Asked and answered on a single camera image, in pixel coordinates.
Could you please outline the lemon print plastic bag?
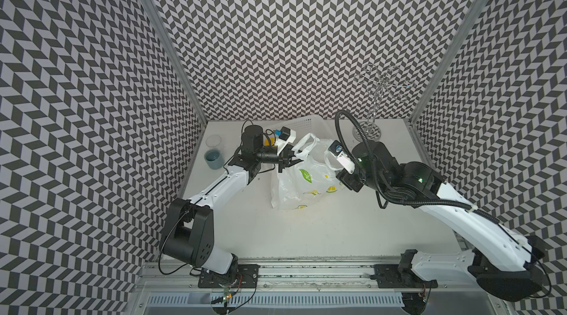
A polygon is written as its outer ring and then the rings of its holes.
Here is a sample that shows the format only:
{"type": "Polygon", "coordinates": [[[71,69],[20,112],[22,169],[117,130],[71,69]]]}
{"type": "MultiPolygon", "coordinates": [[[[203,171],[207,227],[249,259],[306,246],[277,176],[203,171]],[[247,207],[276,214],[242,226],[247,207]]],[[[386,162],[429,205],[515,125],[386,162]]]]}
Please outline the lemon print plastic bag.
{"type": "Polygon", "coordinates": [[[343,166],[329,152],[335,141],[306,134],[292,148],[299,163],[271,176],[271,204],[276,210],[301,210],[342,192],[337,174],[343,166]]]}

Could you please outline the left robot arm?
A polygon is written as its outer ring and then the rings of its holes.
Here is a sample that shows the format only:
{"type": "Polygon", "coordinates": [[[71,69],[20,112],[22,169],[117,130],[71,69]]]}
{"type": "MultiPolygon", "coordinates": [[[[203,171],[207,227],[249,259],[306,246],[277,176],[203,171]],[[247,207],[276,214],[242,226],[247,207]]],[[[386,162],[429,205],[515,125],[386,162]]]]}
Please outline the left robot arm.
{"type": "Polygon", "coordinates": [[[260,173],[262,164],[279,171],[302,161],[301,150],[293,145],[297,133],[289,127],[275,132],[275,141],[265,145],[270,135],[252,124],[242,130],[241,143],[224,166],[224,174],[202,192],[189,199],[175,199],[167,210],[159,242],[159,256],[174,258],[194,268],[231,275],[237,257],[215,245],[214,211],[223,207],[237,192],[260,173]]]}

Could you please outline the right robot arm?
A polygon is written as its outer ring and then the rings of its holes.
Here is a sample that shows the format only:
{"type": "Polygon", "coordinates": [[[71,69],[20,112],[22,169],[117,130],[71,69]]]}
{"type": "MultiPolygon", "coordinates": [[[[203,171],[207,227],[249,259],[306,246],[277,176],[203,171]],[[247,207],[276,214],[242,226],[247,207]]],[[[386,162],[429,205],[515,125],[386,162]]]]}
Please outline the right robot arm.
{"type": "Polygon", "coordinates": [[[388,287],[434,287],[441,282],[477,285],[501,300],[518,302],[543,291],[548,277],[541,260],[546,245],[506,228],[468,201],[428,165],[398,163],[382,142],[359,143],[352,152],[338,141],[327,152],[341,165],[337,177],[358,192],[367,186],[389,204],[423,211],[468,241],[453,254],[407,250],[388,287]]]}

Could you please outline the yellow peach left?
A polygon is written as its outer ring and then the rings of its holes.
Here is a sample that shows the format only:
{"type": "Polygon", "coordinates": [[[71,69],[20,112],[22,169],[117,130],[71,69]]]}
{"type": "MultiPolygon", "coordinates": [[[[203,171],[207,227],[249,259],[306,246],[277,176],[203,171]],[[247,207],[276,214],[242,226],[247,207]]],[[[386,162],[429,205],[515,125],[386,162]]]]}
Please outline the yellow peach left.
{"type": "Polygon", "coordinates": [[[268,137],[268,138],[266,138],[266,139],[264,140],[264,145],[267,146],[267,147],[268,147],[268,146],[273,146],[273,145],[274,145],[274,142],[275,142],[275,140],[274,140],[273,137],[268,137]]]}

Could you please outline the white plastic basket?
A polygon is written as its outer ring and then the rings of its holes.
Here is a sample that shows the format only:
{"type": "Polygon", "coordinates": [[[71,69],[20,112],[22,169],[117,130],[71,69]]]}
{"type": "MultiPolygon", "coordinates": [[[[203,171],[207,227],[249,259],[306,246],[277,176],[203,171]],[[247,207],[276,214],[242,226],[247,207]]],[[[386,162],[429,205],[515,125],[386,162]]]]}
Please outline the white plastic basket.
{"type": "Polygon", "coordinates": [[[276,131],[280,130],[282,127],[288,127],[290,130],[294,130],[296,132],[296,139],[290,144],[291,146],[299,142],[299,140],[308,133],[315,134],[319,139],[336,138],[335,133],[331,131],[328,122],[318,115],[304,116],[288,121],[269,121],[266,125],[262,125],[262,127],[264,128],[264,131],[276,131]]]}

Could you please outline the teal ceramic cup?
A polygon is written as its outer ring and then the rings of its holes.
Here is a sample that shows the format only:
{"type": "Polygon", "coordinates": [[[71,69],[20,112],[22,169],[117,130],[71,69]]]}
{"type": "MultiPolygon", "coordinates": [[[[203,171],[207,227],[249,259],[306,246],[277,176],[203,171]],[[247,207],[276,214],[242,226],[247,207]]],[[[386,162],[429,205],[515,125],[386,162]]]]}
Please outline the teal ceramic cup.
{"type": "Polygon", "coordinates": [[[209,149],[205,153],[204,159],[211,170],[220,170],[224,166],[224,157],[218,149],[209,149]]]}

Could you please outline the clear glass cup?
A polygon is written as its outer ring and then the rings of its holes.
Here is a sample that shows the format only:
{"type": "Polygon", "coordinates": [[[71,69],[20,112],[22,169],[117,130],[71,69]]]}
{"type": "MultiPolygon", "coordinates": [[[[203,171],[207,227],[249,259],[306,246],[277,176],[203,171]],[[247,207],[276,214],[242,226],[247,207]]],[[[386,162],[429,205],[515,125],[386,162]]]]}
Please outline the clear glass cup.
{"type": "Polygon", "coordinates": [[[206,138],[205,144],[208,149],[221,150],[222,149],[222,138],[219,135],[210,135],[206,138]]]}

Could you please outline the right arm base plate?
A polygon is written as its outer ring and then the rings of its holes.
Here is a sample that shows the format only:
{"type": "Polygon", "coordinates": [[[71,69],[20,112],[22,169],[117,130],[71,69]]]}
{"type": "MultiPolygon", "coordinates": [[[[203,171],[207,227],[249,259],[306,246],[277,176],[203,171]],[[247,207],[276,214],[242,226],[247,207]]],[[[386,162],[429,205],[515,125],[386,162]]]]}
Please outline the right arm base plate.
{"type": "Polygon", "coordinates": [[[413,272],[412,261],[417,252],[407,249],[397,264],[373,265],[370,279],[376,281],[379,288],[438,288],[436,280],[423,280],[413,272]]]}

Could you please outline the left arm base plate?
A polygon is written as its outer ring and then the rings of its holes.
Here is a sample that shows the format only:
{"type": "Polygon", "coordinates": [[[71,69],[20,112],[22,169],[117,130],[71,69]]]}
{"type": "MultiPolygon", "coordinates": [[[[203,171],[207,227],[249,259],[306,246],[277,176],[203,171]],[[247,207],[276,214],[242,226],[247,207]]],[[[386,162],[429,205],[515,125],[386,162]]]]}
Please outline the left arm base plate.
{"type": "Polygon", "coordinates": [[[258,283],[260,266],[258,264],[237,264],[226,274],[205,269],[199,276],[198,288],[255,288],[258,283]]]}

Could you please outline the aluminium front rail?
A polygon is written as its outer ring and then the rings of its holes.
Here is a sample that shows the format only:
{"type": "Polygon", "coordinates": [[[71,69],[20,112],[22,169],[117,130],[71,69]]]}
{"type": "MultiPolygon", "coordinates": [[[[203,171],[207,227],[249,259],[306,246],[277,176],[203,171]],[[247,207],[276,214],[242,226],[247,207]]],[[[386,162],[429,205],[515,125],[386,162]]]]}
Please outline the aluminium front rail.
{"type": "Polygon", "coordinates": [[[213,281],[207,271],[202,273],[190,266],[167,260],[162,264],[148,263],[143,266],[133,294],[151,291],[230,291],[251,292],[339,292],[382,291],[418,293],[425,291],[464,292],[482,294],[484,291],[474,281],[459,281],[436,277],[436,282],[413,281],[412,286],[398,280],[397,257],[356,257],[278,259],[243,258],[236,279],[225,285],[213,281]]]}

